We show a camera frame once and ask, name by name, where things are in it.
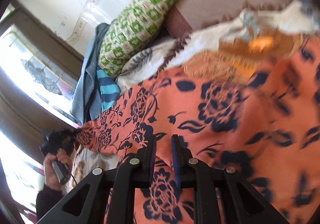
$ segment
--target black metal clamp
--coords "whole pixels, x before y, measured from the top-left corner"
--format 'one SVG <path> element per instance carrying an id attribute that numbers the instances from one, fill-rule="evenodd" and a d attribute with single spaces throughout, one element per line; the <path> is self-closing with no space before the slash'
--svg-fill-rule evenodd
<path id="1" fill-rule="evenodd" d="M 222 219 L 226 224 L 288 224 L 233 167 L 210 168 L 181 147 L 177 135 L 171 138 L 171 149 L 178 187 L 194 189 L 195 224 L 220 224 Z M 132 224 L 135 188 L 150 187 L 155 156 L 156 141 L 151 136 L 147 147 L 119 168 L 95 168 L 38 224 L 103 224 L 112 188 L 107 224 Z"/>
<path id="2" fill-rule="evenodd" d="M 95 168 L 60 200 L 38 224 L 102 224 L 110 190 L 112 199 L 107 223 L 133 223 L 135 188 L 149 188 L 156 158 L 156 140 L 137 151 L 118 168 Z"/>
<path id="3" fill-rule="evenodd" d="M 235 168 L 215 169 L 193 158 L 177 135 L 171 149 L 178 187 L 194 189 L 195 224 L 220 224 L 222 218 L 226 224 L 289 223 Z"/>

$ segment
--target dark sleeve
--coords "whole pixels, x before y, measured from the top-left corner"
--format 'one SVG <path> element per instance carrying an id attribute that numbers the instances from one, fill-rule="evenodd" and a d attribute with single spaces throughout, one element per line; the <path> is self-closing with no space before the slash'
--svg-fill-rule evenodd
<path id="1" fill-rule="evenodd" d="M 62 191 L 53 190 L 44 185 L 43 190 L 37 195 L 36 214 L 41 219 L 63 197 Z"/>

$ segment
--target black cable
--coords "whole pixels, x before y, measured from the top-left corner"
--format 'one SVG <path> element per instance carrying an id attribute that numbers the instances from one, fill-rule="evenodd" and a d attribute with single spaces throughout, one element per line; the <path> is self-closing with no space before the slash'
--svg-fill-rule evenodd
<path id="1" fill-rule="evenodd" d="M 73 180 L 75 181 L 76 185 L 78 185 L 78 184 L 77 184 L 77 181 L 76 181 L 75 178 L 73 177 L 72 173 L 71 173 L 71 176 L 72 176 Z"/>

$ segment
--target orange floral fabric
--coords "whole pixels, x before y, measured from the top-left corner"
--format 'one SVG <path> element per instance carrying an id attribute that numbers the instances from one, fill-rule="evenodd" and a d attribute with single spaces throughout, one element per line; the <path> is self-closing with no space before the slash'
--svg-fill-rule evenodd
<path id="1" fill-rule="evenodd" d="M 137 189 L 135 223 L 193 223 L 193 192 L 177 187 L 170 138 L 210 167 L 234 166 L 292 223 L 307 223 L 320 203 L 320 39 L 291 58 L 269 58 L 246 86 L 162 71 L 120 95 L 84 124 L 85 147 L 134 156 L 157 139 L 154 180 Z"/>

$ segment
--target hand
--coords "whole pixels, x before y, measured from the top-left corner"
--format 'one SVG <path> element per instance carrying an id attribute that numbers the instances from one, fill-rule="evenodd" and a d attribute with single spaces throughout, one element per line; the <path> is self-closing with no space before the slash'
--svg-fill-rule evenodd
<path id="1" fill-rule="evenodd" d="M 60 191 L 61 185 L 51 165 L 51 162 L 55 160 L 67 165 L 69 171 L 71 171 L 72 168 L 72 161 L 71 158 L 67 156 L 66 151 L 63 149 L 59 149 L 56 156 L 48 153 L 44 158 L 44 182 L 49 188 Z"/>

